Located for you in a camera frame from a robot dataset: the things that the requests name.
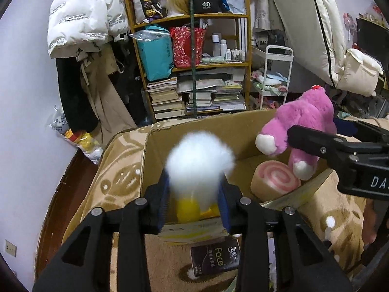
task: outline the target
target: beige pants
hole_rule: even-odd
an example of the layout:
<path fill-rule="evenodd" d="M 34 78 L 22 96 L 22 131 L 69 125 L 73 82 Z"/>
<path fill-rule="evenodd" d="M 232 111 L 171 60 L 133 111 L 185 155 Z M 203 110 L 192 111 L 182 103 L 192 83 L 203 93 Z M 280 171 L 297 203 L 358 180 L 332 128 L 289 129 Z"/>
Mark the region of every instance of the beige pants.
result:
<path fill-rule="evenodd" d="M 120 131 L 137 127 L 108 77 L 118 71 L 110 44 L 104 45 L 101 52 L 92 53 L 85 59 L 81 70 L 82 88 L 100 120 L 99 126 L 91 135 L 105 147 Z"/>

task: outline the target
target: teal bag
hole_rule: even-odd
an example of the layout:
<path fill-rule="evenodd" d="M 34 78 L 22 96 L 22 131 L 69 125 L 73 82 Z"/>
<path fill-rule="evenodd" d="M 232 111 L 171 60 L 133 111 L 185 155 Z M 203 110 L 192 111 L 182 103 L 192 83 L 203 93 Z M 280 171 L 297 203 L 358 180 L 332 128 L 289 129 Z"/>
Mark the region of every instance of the teal bag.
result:
<path fill-rule="evenodd" d="M 148 25 L 145 29 L 169 33 L 168 30 L 157 25 Z M 170 76 L 174 67 L 172 39 L 170 36 L 151 42 L 139 40 L 138 49 L 143 69 L 149 81 L 166 79 Z"/>

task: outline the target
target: wall outlet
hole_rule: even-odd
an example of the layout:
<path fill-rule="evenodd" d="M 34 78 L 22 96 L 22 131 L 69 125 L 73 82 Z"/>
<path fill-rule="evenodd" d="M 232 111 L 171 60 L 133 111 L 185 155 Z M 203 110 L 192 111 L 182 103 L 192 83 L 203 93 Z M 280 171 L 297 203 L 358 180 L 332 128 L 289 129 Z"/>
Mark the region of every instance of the wall outlet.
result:
<path fill-rule="evenodd" d="M 11 256 L 16 257 L 16 246 L 5 240 L 5 252 L 9 253 Z"/>

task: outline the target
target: pink doll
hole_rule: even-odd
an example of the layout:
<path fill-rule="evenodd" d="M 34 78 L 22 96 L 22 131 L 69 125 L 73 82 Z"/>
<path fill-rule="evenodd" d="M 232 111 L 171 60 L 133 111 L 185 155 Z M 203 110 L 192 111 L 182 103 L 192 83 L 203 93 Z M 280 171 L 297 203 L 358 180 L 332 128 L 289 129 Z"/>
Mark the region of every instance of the pink doll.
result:
<path fill-rule="evenodd" d="M 336 134 L 333 122 L 334 108 L 324 88 L 315 85 L 296 101 L 288 102 L 277 109 L 275 117 L 258 134 L 255 145 L 263 154 L 277 156 L 287 148 L 287 131 L 300 125 Z M 292 149 L 289 167 L 301 180 L 309 180 L 316 171 L 318 157 Z"/>

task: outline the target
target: pink bag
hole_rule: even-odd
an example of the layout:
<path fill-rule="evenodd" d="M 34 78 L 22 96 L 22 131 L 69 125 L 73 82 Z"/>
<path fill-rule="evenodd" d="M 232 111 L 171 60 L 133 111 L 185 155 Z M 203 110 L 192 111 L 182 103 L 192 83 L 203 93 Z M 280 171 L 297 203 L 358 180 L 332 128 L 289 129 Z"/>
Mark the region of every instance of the pink bag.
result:
<path fill-rule="evenodd" d="M 170 29 L 173 42 L 173 59 L 177 68 L 190 68 L 192 62 L 191 55 L 191 30 L 186 26 L 173 27 Z M 200 64 L 205 29 L 195 28 L 194 39 L 196 44 L 196 66 Z"/>

